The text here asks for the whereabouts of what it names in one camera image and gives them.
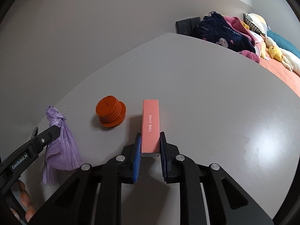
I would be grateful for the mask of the left hand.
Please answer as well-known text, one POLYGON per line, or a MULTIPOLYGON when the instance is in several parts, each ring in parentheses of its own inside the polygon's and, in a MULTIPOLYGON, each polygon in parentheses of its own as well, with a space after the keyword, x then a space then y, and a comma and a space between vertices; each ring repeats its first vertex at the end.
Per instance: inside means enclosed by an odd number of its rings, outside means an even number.
POLYGON ((18 190, 20 191, 20 204, 22 205, 22 207, 26 208, 24 219, 20 218, 20 212, 17 212, 12 207, 10 207, 10 210, 12 211, 12 213, 15 215, 15 217, 19 221, 29 222, 31 220, 31 218, 35 215, 36 209, 35 209, 33 203, 31 202, 31 197, 30 197, 29 193, 26 191, 25 184, 21 180, 18 179, 16 182, 16 185, 14 185, 14 186, 18 187, 18 190))

